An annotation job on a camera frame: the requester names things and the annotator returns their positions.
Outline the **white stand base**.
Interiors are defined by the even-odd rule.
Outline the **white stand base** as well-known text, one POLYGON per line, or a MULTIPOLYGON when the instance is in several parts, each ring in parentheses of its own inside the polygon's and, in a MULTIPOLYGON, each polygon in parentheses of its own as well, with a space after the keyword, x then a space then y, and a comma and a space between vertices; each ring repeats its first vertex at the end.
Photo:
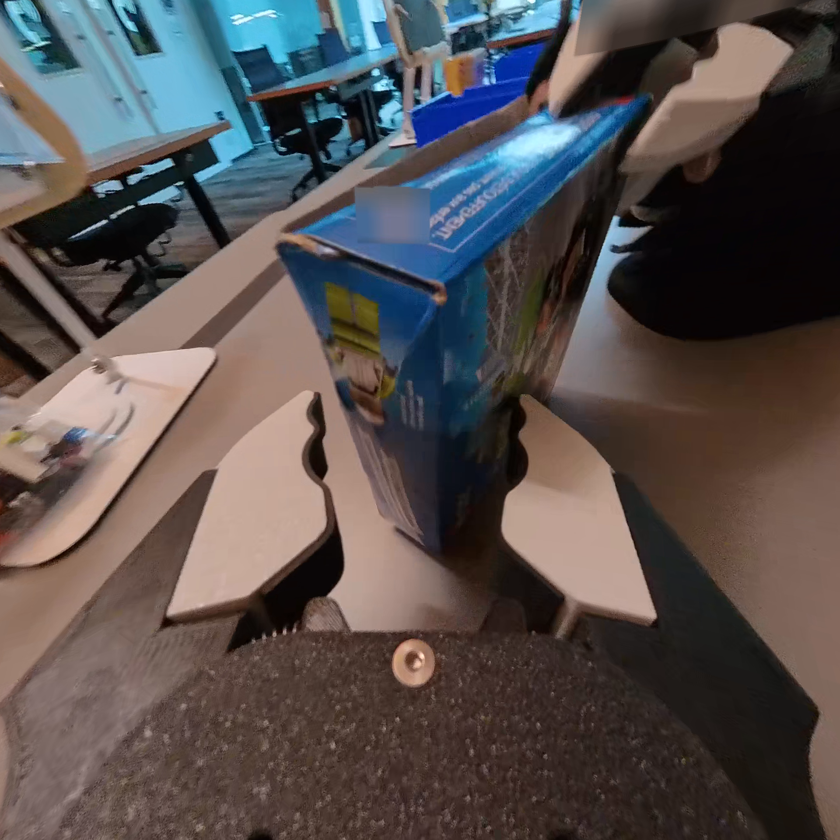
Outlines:
MULTIPOLYGON (((2 559, 2 567, 32 568, 74 549, 99 525, 146 456, 192 398, 216 362, 208 348, 116 356, 132 374, 159 376, 170 390, 131 386, 121 394, 134 414, 122 434, 100 453, 86 472, 28 536, 2 559)), ((50 413, 81 411, 106 387, 88 367, 44 405, 50 413)))

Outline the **clear plastic bag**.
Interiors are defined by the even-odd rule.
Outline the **clear plastic bag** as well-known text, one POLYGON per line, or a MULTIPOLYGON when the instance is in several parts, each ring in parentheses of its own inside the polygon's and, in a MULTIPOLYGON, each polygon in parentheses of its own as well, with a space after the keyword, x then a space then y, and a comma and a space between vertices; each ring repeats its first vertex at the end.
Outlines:
MULTIPOLYGON (((98 437, 98 441, 95 444, 92 458, 81 475, 83 476, 88 472, 90 465, 100 459, 100 453, 122 434, 133 418, 133 414, 132 403, 124 395, 114 394, 107 388, 103 393, 95 395, 91 404, 82 407, 79 412, 66 410, 50 413, 46 406, 36 408, 23 398, 2 395, 1 444, 2 432, 16 424, 34 422, 36 425, 41 425, 53 421, 67 426, 84 427, 94 433, 98 437)), ((12 548, 21 543, 24 537, 34 531, 47 515, 40 519, 33 528, 13 535, 10 540, 2 540, 1 531, 2 559, 4 560, 10 554, 12 548)))

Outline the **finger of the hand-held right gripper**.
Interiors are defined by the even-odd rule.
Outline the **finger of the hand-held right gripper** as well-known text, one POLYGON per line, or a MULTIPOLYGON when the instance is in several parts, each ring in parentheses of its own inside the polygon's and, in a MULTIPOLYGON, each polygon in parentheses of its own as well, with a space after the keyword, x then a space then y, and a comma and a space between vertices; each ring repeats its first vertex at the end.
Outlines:
POLYGON ((725 25, 717 51, 665 94, 628 148, 626 175, 661 175, 719 152, 759 108, 793 47, 753 25, 725 25))
POLYGON ((609 50, 578 53, 577 36, 566 36, 549 79, 548 111, 556 119, 591 110, 605 99, 609 50))

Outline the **wooden desk black legs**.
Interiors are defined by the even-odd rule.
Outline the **wooden desk black legs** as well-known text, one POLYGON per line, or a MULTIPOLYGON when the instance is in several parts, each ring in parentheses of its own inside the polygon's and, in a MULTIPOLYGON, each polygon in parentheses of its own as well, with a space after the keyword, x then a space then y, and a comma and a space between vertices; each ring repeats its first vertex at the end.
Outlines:
MULTIPOLYGON (((230 243, 230 236, 196 177, 218 163, 211 139, 231 129, 231 123, 222 119, 100 150, 88 158, 87 182, 79 194, 23 222, 36 219, 47 222, 60 235, 73 235, 132 206, 143 205, 141 201, 144 199, 179 186, 191 198, 215 243, 223 248, 230 243)), ((59 282, 51 269, 34 259, 34 252, 38 249, 58 265, 44 250, 25 241, 14 230, 15 226, 11 227, 10 237, 13 245, 23 250, 24 268, 34 269, 37 279, 46 280, 48 289, 59 294, 59 298, 70 306, 96 339, 113 329, 115 322, 109 325, 103 321, 101 314, 86 308, 59 282)))
POLYGON ((340 167, 326 161, 326 154, 319 142, 314 122, 308 119, 305 103, 321 91, 333 90, 339 99, 360 98, 364 126, 365 147, 370 149, 381 138, 374 115, 374 103, 371 90, 372 78, 364 78, 374 69, 381 69, 396 61, 397 50, 393 45, 369 50, 353 56, 336 65, 317 70, 263 91, 250 92, 248 102, 260 105, 269 126, 277 121, 279 110, 290 113, 290 123, 298 131, 302 141, 302 153, 310 160, 310 176, 316 183, 327 181, 331 174, 340 171, 340 167))

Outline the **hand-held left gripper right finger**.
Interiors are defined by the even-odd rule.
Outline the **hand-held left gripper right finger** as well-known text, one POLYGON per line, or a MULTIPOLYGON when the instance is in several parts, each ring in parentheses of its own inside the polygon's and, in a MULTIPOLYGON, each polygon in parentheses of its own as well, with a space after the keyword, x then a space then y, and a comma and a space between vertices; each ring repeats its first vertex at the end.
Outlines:
POLYGON ((507 494, 500 535, 560 597, 552 635, 571 637, 583 616, 652 627, 657 612, 612 468, 546 406, 528 395, 519 404, 528 465, 507 494))

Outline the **dark board on easel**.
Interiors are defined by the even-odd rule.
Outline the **dark board on easel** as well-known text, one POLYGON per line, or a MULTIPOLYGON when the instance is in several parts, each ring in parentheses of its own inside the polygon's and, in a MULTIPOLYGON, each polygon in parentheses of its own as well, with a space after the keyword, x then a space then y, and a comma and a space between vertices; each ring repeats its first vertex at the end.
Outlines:
POLYGON ((446 15, 440 2, 384 1, 385 18, 397 56, 402 65, 402 124, 389 142, 391 149, 415 145, 412 122, 415 107, 416 75, 421 87, 419 101, 425 104, 433 95, 436 69, 443 69, 451 57, 446 15))

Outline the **yellow purple box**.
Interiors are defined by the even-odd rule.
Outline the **yellow purple box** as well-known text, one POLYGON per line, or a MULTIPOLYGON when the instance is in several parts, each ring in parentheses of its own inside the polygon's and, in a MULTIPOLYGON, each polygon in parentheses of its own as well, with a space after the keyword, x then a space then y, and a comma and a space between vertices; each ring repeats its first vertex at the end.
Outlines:
POLYGON ((461 97, 486 83, 487 50, 479 47, 448 56, 443 64, 446 91, 461 97))

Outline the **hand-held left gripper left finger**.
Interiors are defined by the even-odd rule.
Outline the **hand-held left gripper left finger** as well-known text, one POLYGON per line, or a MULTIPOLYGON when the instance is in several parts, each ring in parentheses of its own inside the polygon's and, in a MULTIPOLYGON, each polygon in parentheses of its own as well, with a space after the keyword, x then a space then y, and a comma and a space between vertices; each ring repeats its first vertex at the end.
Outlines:
POLYGON ((325 482, 319 392, 303 391, 253 427, 217 465, 164 617, 186 624, 252 613, 326 547, 338 522, 325 482))

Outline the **white double door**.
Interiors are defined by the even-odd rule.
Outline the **white double door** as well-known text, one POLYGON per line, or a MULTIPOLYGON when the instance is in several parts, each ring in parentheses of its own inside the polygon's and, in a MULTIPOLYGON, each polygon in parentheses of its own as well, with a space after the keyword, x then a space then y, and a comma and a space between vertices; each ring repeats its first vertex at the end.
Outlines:
POLYGON ((154 103, 101 2, 1 2, 2 58, 71 128, 84 113, 104 134, 158 133, 154 103))

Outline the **black office chair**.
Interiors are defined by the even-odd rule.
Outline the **black office chair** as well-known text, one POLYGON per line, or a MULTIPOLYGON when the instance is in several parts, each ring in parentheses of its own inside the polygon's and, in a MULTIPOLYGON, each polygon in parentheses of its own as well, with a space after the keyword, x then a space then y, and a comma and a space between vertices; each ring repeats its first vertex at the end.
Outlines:
POLYGON ((152 255, 154 243, 170 242, 170 231, 176 226, 179 210, 167 203, 135 205, 121 214, 89 226, 73 235, 62 235, 47 222, 36 219, 15 226, 30 245, 44 250, 58 265, 92 266, 102 263, 105 270, 120 270, 130 263, 133 272, 110 300, 101 317, 109 325, 112 313, 147 287, 156 297, 160 280, 179 280, 189 273, 181 264, 167 264, 152 255))
POLYGON ((298 155, 310 160, 309 171, 290 190, 290 199, 296 202, 311 182, 321 184, 340 171, 341 165, 332 162, 330 145, 343 131, 343 115, 322 118, 316 113, 310 119, 306 104, 316 102, 315 91, 294 90, 260 98, 290 81, 266 46, 235 51, 234 57, 248 83, 248 101, 258 107, 274 151, 281 157, 298 155))

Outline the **blue lego set box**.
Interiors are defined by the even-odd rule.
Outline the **blue lego set box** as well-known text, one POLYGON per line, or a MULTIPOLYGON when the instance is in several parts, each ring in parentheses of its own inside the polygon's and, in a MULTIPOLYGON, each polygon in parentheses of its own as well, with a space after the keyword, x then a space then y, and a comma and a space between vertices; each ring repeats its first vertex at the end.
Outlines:
POLYGON ((446 550, 546 401, 650 110, 519 102, 366 176, 280 233, 383 518, 446 550))

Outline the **pile of lego pieces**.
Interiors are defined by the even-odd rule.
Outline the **pile of lego pieces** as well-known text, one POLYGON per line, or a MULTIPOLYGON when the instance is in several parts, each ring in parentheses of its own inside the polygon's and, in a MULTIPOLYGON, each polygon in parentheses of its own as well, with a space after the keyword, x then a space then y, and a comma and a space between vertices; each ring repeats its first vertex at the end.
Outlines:
POLYGON ((78 483, 98 437, 84 427, 48 421, 2 432, 2 540, 34 527, 78 483))

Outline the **metal stand rod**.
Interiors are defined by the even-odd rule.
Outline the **metal stand rod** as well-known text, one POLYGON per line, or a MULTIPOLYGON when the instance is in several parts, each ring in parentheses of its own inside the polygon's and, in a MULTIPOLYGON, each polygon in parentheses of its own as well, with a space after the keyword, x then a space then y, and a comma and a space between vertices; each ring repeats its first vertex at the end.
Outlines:
POLYGON ((121 366, 118 359, 102 353, 90 354, 89 362, 93 374, 99 378, 99 384, 114 394, 120 394, 132 385, 156 390, 170 390, 173 387, 159 376, 153 376, 149 373, 132 374, 121 366))

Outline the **stand display board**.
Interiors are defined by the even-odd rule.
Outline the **stand display board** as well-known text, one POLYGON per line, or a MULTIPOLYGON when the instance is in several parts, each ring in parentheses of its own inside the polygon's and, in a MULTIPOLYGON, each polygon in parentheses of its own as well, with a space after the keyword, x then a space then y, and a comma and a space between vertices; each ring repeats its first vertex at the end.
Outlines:
POLYGON ((60 115, 1 61, 1 228, 65 203, 87 182, 88 160, 60 115))

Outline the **blue plastic bin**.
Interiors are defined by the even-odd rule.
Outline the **blue plastic bin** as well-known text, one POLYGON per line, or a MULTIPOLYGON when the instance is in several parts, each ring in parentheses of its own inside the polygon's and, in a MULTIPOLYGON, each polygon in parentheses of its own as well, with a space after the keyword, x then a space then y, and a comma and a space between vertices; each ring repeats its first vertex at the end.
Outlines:
POLYGON ((500 52, 493 63, 495 83, 516 79, 527 80, 546 45, 546 42, 532 43, 500 52))
POLYGON ((411 122, 416 147, 421 149, 506 107, 524 94, 527 84, 526 77, 517 77, 468 88, 459 96, 444 92, 415 106, 411 111, 411 122))

